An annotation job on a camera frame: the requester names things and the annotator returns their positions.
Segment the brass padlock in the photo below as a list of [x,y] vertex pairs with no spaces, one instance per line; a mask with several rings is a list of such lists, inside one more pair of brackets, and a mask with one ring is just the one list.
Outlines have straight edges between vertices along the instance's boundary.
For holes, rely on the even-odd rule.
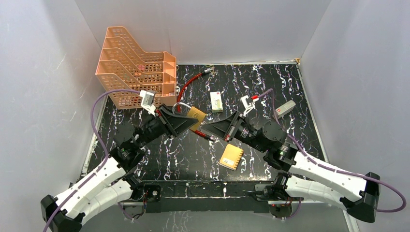
[[193,132],[200,131],[200,126],[201,126],[204,118],[206,117],[206,113],[202,112],[201,110],[199,110],[199,109],[197,109],[193,106],[190,106],[186,103],[183,103],[183,102],[177,102],[173,105],[173,107],[172,107],[172,112],[173,113],[176,111],[178,106],[185,106],[186,108],[188,108],[189,111],[186,114],[186,116],[190,117],[190,118],[195,118],[195,119],[198,120],[198,122],[196,124],[194,124],[193,126],[190,127],[190,130],[193,131]]

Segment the red cable lock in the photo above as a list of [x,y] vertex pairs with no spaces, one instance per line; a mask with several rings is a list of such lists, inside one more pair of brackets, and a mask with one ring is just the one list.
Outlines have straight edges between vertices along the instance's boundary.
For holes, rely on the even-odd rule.
[[[176,108],[177,108],[177,111],[178,111],[178,112],[181,111],[178,104],[179,104],[179,102],[180,102],[180,100],[181,100],[181,98],[182,98],[182,95],[183,95],[185,89],[188,87],[188,85],[191,84],[191,83],[192,83],[193,81],[195,81],[196,79],[198,79],[199,77],[205,76],[205,75],[211,73],[212,71],[213,71],[213,68],[205,68],[201,73],[195,75],[192,79],[190,79],[190,80],[181,88],[181,90],[180,90],[180,92],[179,92],[179,94],[178,94],[178,97],[177,97],[177,101],[176,101]],[[212,138],[211,135],[205,134],[205,133],[201,132],[201,131],[198,130],[198,129],[194,130],[193,132],[194,132],[196,135],[198,135],[199,137],[202,137],[202,138],[204,138],[204,139],[206,139],[206,140],[208,140],[208,141],[211,141],[211,142],[214,141],[214,139]]]

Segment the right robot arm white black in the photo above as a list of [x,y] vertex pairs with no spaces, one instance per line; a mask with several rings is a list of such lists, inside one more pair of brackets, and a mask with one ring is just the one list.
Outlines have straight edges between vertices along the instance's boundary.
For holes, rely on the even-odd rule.
[[255,128],[241,113],[204,124],[203,129],[230,142],[239,140],[262,153],[264,161],[279,173],[270,187],[257,187],[251,194],[260,201],[298,198],[320,201],[345,210],[350,216],[375,222],[380,195],[380,179],[375,173],[350,173],[312,155],[303,154],[288,140],[277,122]]

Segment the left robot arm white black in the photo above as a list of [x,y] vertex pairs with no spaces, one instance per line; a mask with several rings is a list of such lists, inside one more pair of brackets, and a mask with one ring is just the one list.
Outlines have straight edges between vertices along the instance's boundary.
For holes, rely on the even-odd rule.
[[101,211],[121,201],[146,197],[144,183],[132,170],[145,156],[142,148],[167,135],[175,138],[198,123],[198,119],[173,113],[162,105],[141,127],[128,121],[117,126],[116,146],[93,171],[57,196],[41,200],[46,229],[53,232],[78,232]]

